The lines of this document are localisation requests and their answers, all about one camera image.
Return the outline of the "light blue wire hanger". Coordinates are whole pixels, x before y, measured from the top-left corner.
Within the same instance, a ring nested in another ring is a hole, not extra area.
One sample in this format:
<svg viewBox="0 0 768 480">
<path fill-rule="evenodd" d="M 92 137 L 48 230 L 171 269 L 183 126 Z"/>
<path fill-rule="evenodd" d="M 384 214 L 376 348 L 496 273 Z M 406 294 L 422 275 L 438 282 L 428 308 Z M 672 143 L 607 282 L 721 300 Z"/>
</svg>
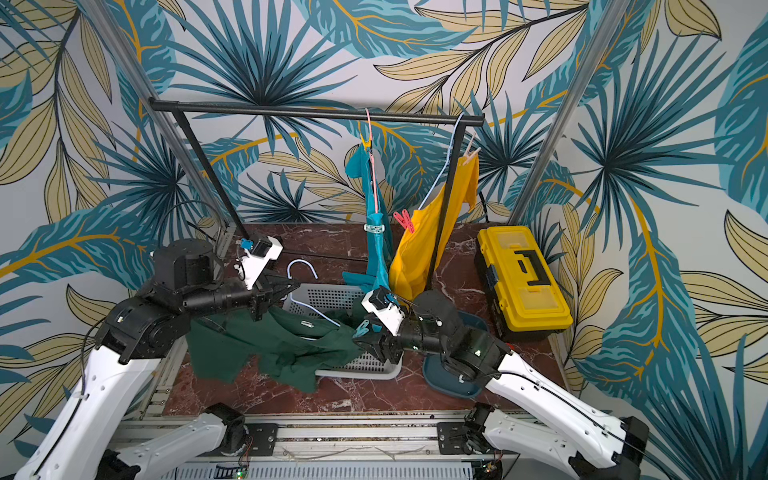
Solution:
<svg viewBox="0 0 768 480">
<path fill-rule="evenodd" d="M 287 274 L 289 280 L 294 278 L 292 270 L 293 270 L 293 268 L 296 265 L 304 265 L 304 266 L 306 266 L 309 269 L 309 272 L 311 273 L 312 277 L 315 280 L 318 279 L 317 271 L 316 271 L 314 265 L 311 262 L 309 262 L 309 261 L 307 261 L 305 259 L 294 259 L 294 260 L 291 260 L 288 263 L 288 265 L 286 266 L 286 274 Z M 322 309 L 317 308 L 316 306 L 314 306 L 311 303 L 311 297 L 309 295 L 309 288 L 308 287 L 306 287 L 304 285 L 301 285 L 299 287 L 299 291 L 300 291 L 300 293 L 299 293 L 299 298 L 298 299 L 295 298 L 295 293 L 290 293 L 289 296 L 288 296 L 288 299 L 293 304 L 298 305 L 298 306 L 302 307 L 303 309 L 308 310 L 310 313 L 314 313 L 319 318 L 327 321 L 328 323 L 330 323 L 331 325 L 333 325 L 335 327 L 340 327 L 341 326 L 341 324 L 338 321 L 336 321 L 335 319 L 329 317 Z"/>
</svg>

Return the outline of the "pink red clothespin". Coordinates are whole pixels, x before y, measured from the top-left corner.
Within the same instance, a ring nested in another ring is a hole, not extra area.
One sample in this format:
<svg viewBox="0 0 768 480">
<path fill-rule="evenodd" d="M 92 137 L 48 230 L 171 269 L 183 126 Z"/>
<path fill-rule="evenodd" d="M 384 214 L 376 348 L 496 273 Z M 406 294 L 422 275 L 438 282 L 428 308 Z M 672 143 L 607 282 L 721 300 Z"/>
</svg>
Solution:
<svg viewBox="0 0 768 480">
<path fill-rule="evenodd" d="M 395 211 L 393 213 L 393 218 L 404 229 L 405 232 L 408 232 L 408 233 L 415 232 L 415 226 L 413 224 L 413 221 L 408 209 L 403 209 L 402 211 Z"/>
</svg>

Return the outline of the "dark green t-shirt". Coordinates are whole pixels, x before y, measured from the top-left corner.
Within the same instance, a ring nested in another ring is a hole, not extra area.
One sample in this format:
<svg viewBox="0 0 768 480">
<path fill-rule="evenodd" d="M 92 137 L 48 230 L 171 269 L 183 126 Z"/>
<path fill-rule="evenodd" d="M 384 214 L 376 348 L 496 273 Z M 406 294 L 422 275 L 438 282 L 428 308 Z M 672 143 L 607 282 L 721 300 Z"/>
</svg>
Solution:
<svg viewBox="0 0 768 480">
<path fill-rule="evenodd" d="M 316 372 L 343 367 L 363 350 L 354 342 L 361 320 L 343 310 L 329 318 L 271 307 L 260 318 L 248 309 L 208 314 L 186 335 L 190 362 L 200 379 L 232 383 L 255 359 L 258 371 L 304 393 L 317 390 Z"/>
</svg>

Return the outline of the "right aluminium frame post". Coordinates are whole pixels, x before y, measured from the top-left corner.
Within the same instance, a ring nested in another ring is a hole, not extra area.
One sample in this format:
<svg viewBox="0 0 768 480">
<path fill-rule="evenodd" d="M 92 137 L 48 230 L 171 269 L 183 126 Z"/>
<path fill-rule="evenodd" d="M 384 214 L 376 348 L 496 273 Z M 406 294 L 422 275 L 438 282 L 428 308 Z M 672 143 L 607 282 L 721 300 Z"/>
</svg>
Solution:
<svg viewBox="0 0 768 480">
<path fill-rule="evenodd" d="M 604 10 L 604 14 L 597 25 L 596 31 L 587 44 L 584 59 L 575 69 L 572 81 L 565 92 L 563 101 L 557 111 L 546 138 L 528 170 L 526 182 L 516 197 L 507 225 L 521 225 L 524 222 L 528 204 L 534 198 L 537 187 L 546 171 L 547 165 L 555 151 L 571 115 L 577 109 L 579 102 L 589 85 L 589 82 L 601 63 L 602 54 L 609 46 L 614 32 L 619 28 L 622 17 L 626 12 L 628 0 L 610 1 Z"/>
</svg>

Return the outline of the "mint white clothespin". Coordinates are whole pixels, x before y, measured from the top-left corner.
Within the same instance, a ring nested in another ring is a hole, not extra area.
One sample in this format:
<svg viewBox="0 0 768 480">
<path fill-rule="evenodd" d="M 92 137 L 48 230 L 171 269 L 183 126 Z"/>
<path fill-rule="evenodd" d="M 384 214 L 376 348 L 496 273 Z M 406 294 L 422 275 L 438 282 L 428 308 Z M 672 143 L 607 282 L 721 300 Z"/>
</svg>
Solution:
<svg viewBox="0 0 768 480">
<path fill-rule="evenodd" d="M 367 233 L 382 234 L 385 232 L 386 228 L 383 225 L 365 224 L 364 230 Z"/>
</svg>

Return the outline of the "beige pink clothespin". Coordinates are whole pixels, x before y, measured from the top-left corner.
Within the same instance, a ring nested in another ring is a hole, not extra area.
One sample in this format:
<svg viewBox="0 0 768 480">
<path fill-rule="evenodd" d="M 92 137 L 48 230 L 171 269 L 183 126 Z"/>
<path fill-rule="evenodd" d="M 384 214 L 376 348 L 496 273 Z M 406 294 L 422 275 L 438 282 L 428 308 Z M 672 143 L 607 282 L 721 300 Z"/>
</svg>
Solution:
<svg viewBox="0 0 768 480">
<path fill-rule="evenodd" d="M 467 144 L 467 146 L 465 148 L 465 151 L 464 151 L 464 154 L 463 154 L 463 161 L 461 162 L 461 165 L 466 165 L 467 163 L 469 163 L 470 161 L 472 161 L 474 158 L 476 158 L 479 155 L 479 152 L 480 152 L 481 148 L 480 147 L 477 147 L 477 148 L 473 147 L 476 138 L 477 138 L 476 134 L 473 134 L 472 137 L 470 138 L 470 140 L 469 140 L 469 142 L 468 142 L 468 144 Z"/>
</svg>

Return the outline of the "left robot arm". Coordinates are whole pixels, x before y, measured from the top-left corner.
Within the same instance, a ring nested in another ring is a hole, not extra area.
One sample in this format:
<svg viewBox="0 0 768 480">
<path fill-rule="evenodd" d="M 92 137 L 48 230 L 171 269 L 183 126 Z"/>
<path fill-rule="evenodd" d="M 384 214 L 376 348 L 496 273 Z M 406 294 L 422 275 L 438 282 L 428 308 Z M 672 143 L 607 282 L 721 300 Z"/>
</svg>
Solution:
<svg viewBox="0 0 768 480">
<path fill-rule="evenodd" d="M 244 233 L 239 247 L 238 276 L 222 280 L 206 240 L 155 248 L 153 275 L 105 316 L 81 360 L 80 381 L 16 478 L 152 479 L 204 453 L 243 454 L 249 444 L 244 417 L 224 404 L 135 450 L 108 447 L 132 401 L 194 319 L 237 309 L 259 317 L 297 288 L 268 268 L 283 251 L 277 238 Z"/>
</svg>

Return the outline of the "turquoise printed t-shirt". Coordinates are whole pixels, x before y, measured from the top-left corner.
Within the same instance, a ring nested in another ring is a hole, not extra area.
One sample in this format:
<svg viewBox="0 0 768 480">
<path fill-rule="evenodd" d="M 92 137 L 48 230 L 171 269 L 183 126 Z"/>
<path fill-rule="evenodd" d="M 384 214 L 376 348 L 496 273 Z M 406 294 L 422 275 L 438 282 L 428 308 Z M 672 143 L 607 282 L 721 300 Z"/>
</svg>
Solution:
<svg viewBox="0 0 768 480">
<path fill-rule="evenodd" d="M 344 283 L 359 287 L 364 293 L 371 292 L 378 287 L 389 287 L 389 268 L 393 259 L 392 232 L 389 224 L 389 215 L 384 198 L 378 186 L 380 212 L 374 212 L 374 201 L 371 188 L 371 175 L 368 151 L 363 145 L 356 150 L 346 164 L 345 172 L 350 179 L 358 179 L 362 183 L 364 194 L 365 222 L 363 231 L 366 236 L 367 261 L 364 274 L 344 272 Z M 365 224 L 383 225 L 386 230 L 382 234 L 367 233 Z"/>
</svg>

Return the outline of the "dark teal plastic tray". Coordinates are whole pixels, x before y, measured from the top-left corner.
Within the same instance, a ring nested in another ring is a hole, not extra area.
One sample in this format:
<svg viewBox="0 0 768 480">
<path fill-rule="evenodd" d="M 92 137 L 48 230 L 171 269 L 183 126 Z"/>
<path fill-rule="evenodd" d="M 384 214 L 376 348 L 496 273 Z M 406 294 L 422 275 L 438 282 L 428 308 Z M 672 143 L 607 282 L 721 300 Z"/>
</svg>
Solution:
<svg viewBox="0 0 768 480">
<path fill-rule="evenodd" d="M 472 390 L 474 396 L 497 376 L 498 367 L 509 349 L 487 330 L 468 326 L 455 308 L 431 312 L 420 323 L 420 348 L 439 362 L 445 376 Z"/>
</svg>

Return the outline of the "yellow black toolbox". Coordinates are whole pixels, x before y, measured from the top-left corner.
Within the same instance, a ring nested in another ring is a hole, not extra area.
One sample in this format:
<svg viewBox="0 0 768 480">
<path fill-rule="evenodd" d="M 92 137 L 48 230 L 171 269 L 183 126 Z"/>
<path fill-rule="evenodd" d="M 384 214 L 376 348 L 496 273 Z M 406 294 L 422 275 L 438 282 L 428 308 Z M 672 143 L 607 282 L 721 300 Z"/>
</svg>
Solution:
<svg viewBox="0 0 768 480">
<path fill-rule="evenodd" d="M 538 342 L 573 326 L 571 309 L 531 230 L 493 226 L 476 237 L 475 266 L 496 335 Z"/>
</svg>

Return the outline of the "grey perforated plastic basket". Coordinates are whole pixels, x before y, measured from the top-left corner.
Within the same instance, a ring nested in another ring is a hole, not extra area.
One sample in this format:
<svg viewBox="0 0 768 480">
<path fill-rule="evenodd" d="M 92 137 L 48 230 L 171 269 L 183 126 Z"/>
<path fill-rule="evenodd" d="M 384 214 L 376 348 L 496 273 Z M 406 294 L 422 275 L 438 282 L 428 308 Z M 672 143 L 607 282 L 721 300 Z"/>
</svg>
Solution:
<svg viewBox="0 0 768 480">
<path fill-rule="evenodd" d="M 312 284 L 303 283 L 309 288 L 311 303 L 325 313 L 332 310 L 350 311 L 354 306 L 360 304 L 364 292 L 357 286 L 332 285 L 332 284 Z M 299 298 L 299 288 L 295 293 L 295 298 Z M 283 309 L 294 314 L 304 315 L 312 318 L 319 318 L 314 313 L 293 304 L 288 297 L 284 300 Z M 372 355 L 364 352 L 353 361 L 341 367 L 331 369 L 320 369 L 316 371 L 317 376 L 338 377 L 357 380 L 376 380 L 385 381 L 395 379 L 401 372 L 402 360 L 398 364 L 389 362 L 379 362 Z"/>
</svg>

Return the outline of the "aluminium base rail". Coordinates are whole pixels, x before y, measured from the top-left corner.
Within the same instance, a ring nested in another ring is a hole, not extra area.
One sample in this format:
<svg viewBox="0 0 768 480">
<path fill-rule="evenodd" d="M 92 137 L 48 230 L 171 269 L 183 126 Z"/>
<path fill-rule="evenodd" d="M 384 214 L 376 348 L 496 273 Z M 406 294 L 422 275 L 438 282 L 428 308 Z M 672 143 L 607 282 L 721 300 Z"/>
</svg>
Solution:
<svg viewBox="0 0 768 480">
<path fill-rule="evenodd" d="M 620 420 L 585 413 L 557 432 L 547 426 L 476 405 L 464 419 L 446 412 L 353 417 L 245 417 L 232 433 L 208 440 L 215 416 L 201 415 L 185 424 L 120 425 L 109 449 L 126 460 L 153 458 L 153 476 L 165 474 L 197 457 L 223 457 L 246 462 L 273 460 L 383 459 L 400 457 L 472 456 L 514 452 L 579 477 L 574 465 L 585 461 L 596 469 L 618 463 L 624 435 Z"/>
</svg>

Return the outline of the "yellow clothespin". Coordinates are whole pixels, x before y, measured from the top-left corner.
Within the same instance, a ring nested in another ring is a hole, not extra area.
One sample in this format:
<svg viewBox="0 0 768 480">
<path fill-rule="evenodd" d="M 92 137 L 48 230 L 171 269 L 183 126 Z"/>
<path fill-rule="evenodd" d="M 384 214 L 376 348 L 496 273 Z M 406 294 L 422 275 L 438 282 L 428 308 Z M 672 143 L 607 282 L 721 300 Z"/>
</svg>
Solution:
<svg viewBox="0 0 768 480">
<path fill-rule="evenodd" d="M 360 136 L 360 140 L 361 140 L 361 144 L 363 145 L 366 151 L 371 151 L 373 149 L 372 140 L 370 138 L 365 139 L 363 136 Z"/>
</svg>

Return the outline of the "yellow t-shirt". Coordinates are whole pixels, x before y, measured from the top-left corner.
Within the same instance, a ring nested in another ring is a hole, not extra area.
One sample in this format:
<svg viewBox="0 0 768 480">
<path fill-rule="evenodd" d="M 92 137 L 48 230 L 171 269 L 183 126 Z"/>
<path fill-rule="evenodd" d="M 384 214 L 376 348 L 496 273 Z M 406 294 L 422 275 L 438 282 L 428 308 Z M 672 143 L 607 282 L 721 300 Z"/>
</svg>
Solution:
<svg viewBox="0 0 768 480">
<path fill-rule="evenodd" d="M 472 210 L 477 203 L 478 176 L 478 156 L 473 155 L 471 159 L 461 157 L 452 184 L 451 197 L 442 225 L 442 237 L 437 250 L 435 242 L 445 187 L 442 186 L 435 199 L 423 209 L 414 211 L 412 223 L 415 231 L 403 234 L 390 266 L 389 282 L 393 293 L 407 300 L 414 300 L 425 290 L 428 267 L 434 251 L 438 252 L 434 265 L 436 267 L 463 206 L 467 205 L 467 208 Z"/>
</svg>

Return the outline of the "black clothes rack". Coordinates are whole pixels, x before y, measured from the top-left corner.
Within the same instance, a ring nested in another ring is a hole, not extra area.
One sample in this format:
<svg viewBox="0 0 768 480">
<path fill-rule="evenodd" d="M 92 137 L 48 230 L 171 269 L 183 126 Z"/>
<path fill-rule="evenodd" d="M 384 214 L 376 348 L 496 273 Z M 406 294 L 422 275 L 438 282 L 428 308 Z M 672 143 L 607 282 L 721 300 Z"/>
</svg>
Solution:
<svg viewBox="0 0 768 480">
<path fill-rule="evenodd" d="M 156 97 L 150 97 L 147 100 L 148 108 L 154 112 L 165 112 L 173 116 L 179 127 L 183 131 L 186 140 L 192 147 L 195 155 L 201 163 L 204 171 L 209 174 L 215 191 L 220 195 L 227 212 L 232 217 L 236 229 L 240 236 L 248 239 L 249 233 L 242 223 L 241 217 L 236 212 L 229 195 L 224 191 L 223 186 L 213 170 L 212 164 L 206 156 L 202 145 L 200 144 L 191 124 L 187 118 L 189 113 L 212 113 L 224 115 L 249 115 L 252 117 L 263 118 L 282 118 L 282 119 L 311 119 L 311 120 L 334 120 L 334 121 L 363 121 L 366 120 L 366 113 L 363 110 L 334 110 L 326 108 L 300 108 L 300 107 L 259 107 L 233 102 L 181 102 L 175 100 L 160 100 Z M 440 212 L 439 230 L 436 235 L 435 248 L 439 248 L 442 237 L 442 225 L 449 205 L 451 190 L 454 178 L 456 176 L 457 164 L 461 153 L 461 145 L 466 129 L 469 127 L 481 127 L 485 123 L 485 117 L 482 115 L 424 115 L 424 114 L 397 114 L 397 113 L 370 113 L 372 121 L 395 122 L 408 124 L 436 124 L 452 125 L 455 127 L 455 133 L 451 137 L 448 147 L 448 176 L 445 185 L 445 192 Z"/>
</svg>

